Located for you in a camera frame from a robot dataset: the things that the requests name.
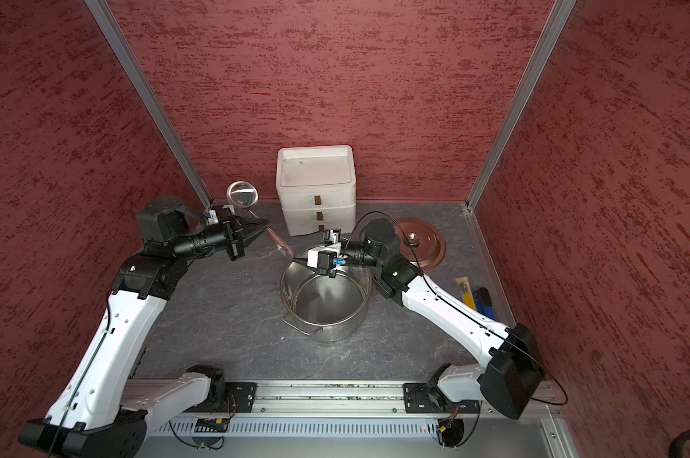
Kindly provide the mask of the aluminium corner post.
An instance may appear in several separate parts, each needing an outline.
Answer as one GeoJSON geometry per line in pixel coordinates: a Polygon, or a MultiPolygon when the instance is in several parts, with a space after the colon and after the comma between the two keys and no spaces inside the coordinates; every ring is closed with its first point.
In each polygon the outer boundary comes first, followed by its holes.
{"type": "Polygon", "coordinates": [[[141,97],[142,103],[145,105],[158,131],[167,143],[167,147],[171,150],[198,200],[200,200],[205,208],[209,208],[213,202],[211,192],[209,192],[207,185],[205,185],[197,168],[193,164],[182,139],[177,134],[160,99],[154,92],[150,81],[146,77],[129,42],[127,42],[127,38],[125,38],[120,25],[114,17],[108,2],[102,0],[85,0],[85,5],[100,28],[104,38],[106,38],[106,42],[110,45],[137,94],[141,97]]]}
{"type": "Polygon", "coordinates": [[[488,156],[478,174],[478,178],[466,200],[467,209],[474,213],[478,208],[478,203],[484,194],[491,176],[499,164],[500,158],[507,147],[514,129],[525,110],[533,91],[539,82],[539,78],[554,51],[558,39],[573,11],[576,0],[556,0],[544,24],[544,27],[537,40],[534,50],[525,67],[520,83],[516,88],[510,106],[495,140],[489,150],[488,156]]]}

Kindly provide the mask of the right aluminium corner post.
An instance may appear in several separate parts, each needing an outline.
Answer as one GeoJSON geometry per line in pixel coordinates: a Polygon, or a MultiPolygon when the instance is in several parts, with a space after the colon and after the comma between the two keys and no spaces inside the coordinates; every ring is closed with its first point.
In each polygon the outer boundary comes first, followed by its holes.
{"type": "Polygon", "coordinates": [[[514,129],[525,110],[533,91],[539,82],[539,78],[554,51],[558,39],[573,11],[576,0],[556,0],[544,24],[544,27],[537,40],[534,50],[525,67],[520,83],[516,88],[510,106],[495,140],[489,150],[488,156],[478,174],[478,178],[466,200],[467,209],[474,213],[478,208],[478,203],[484,194],[491,176],[499,164],[500,158],[507,147],[514,129]]]}

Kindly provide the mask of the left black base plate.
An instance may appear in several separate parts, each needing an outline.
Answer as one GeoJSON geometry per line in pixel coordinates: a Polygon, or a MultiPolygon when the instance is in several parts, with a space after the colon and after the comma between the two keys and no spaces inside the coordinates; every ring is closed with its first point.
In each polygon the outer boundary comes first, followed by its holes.
{"type": "Polygon", "coordinates": [[[231,414],[251,413],[257,391],[257,384],[253,382],[228,382],[226,383],[231,414]]]}

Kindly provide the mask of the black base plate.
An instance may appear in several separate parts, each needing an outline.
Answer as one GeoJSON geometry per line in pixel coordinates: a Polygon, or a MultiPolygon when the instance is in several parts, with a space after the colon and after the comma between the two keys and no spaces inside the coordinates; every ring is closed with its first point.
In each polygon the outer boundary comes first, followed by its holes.
{"type": "Polygon", "coordinates": [[[253,382],[228,382],[226,383],[231,414],[251,413],[257,391],[257,384],[253,382]]]}
{"type": "Polygon", "coordinates": [[[430,387],[426,383],[405,383],[402,385],[403,399],[407,413],[434,413],[451,415],[477,414],[480,404],[478,401],[451,401],[437,387],[430,387]]]}

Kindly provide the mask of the metal ladle spoon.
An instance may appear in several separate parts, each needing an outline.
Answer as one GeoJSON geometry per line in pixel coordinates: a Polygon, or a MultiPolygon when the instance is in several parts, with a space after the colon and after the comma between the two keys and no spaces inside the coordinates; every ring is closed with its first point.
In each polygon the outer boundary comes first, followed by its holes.
{"type": "MultiPolygon", "coordinates": [[[[234,181],[227,189],[227,200],[235,208],[247,211],[251,217],[257,218],[253,208],[259,202],[259,193],[251,183],[234,181]]],[[[280,254],[288,259],[294,258],[289,244],[286,244],[270,227],[267,228],[267,235],[280,254]]]]}

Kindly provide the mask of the white three-drawer storage box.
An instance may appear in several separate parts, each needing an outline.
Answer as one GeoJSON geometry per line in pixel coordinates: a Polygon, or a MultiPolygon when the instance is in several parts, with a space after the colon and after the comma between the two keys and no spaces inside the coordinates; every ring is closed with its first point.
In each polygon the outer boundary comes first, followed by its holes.
{"type": "Polygon", "coordinates": [[[354,230],[356,175],[350,146],[281,149],[276,190],[291,236],[354,230]]]}

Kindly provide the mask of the stainless steel pot lid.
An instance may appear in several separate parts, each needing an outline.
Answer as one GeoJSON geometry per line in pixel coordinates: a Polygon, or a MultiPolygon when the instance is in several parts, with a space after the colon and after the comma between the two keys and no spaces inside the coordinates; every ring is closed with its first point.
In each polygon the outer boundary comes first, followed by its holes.
{"type": "Polygon", "coordinates": [[[394,223],[401,240],[400,253],[424,271],[436,268],[446,256],[446,240],[441,231],[424,219],[404,218],[394,223]]]}

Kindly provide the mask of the left aluminium corner post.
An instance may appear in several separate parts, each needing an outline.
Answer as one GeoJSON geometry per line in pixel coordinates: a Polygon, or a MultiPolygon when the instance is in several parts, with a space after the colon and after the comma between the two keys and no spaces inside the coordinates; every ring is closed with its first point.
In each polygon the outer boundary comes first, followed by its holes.
{"type": "Polygon", "coordinates": [[[102,0],[85,0],[85,5],[100,28],[104,38],[106,38],[106,42],[110,45],[137,94],[141,97],[142,103],[145,105],[158,131],[167,143],[167,147],[171,150],[198,200],[200,200],[205,208],[209,208],[213,202],[211,192],[209,192],[207,185],[205,185],[197,168],[193,164],[182,139],[177,134],[160,99],[154,92],[150,81],[146,77],[129,42],[127,42],[127,38],[125,38],[120,25],[114,17],[108,2],[102,0]]]}

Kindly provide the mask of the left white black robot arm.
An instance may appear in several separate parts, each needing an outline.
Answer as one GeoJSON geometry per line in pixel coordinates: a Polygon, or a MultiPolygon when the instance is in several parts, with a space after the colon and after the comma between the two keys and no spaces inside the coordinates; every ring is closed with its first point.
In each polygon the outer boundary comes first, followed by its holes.
{"type": "Polygon", "coordinates": [[[133,457],[148,435],[193,408],[234,411],[220,368],[197,364],[177,380],[125,404],[122,395],[146,340],[191,264],[224,252],[235,261],[270,226],[224,205],[200,213],[177,197],[137,215],[142,249],[115,276],[102,322],[66,389],[45,417],[23,426],[20,444],[48,457],[133,457]]]}

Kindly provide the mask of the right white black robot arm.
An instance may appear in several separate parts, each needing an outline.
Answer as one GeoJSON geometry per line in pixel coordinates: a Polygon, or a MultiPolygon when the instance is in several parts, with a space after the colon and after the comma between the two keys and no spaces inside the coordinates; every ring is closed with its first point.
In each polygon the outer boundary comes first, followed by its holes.
{"type": "Polygon", "coordinates": [[[523,324],[507,326],[465,305],[438,286],[405,257],[405,232],[386,216],[370,221],[360,235],[343,240],[327,230],[323,242],[297,263],[333,278],[346,267],[366,268],[386,299],[417,313],[461,344],[474,358],[470,366],[449,364],[438,373],[436,391],[451,402],[485,401],[503,416],[518,420],[544,377],[533,332],[523,324]]]}

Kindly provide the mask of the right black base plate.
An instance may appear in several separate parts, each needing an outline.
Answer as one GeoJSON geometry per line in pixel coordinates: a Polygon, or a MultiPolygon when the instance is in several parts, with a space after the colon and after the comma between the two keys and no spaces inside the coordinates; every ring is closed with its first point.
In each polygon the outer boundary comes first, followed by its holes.
{"type": "Polygon", "coordinates": [[[478,401],[451,401],[437,387],[430,387],[426,383],[405,383],[402,385],[403,399],[407,413],[434,413],[451,415],[477,414],[480,404],[478,401]]]}

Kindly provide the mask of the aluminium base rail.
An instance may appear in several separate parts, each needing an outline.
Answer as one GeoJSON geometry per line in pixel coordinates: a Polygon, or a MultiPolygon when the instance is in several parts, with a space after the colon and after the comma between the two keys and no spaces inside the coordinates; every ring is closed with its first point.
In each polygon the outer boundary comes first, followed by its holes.
{"type": "MultiPolygon", "coordinates": [[[[312,417],[312,418],[386,418],[434,417],[449,415],[407,413],[403,399],[404,381],[320,381],[257,380],[228,381],[257,384],[251,413],[235,414],[237,418],[312,417]]],[[[500,418],[494,406],[478,401],[481,414],[500,418]]]]}

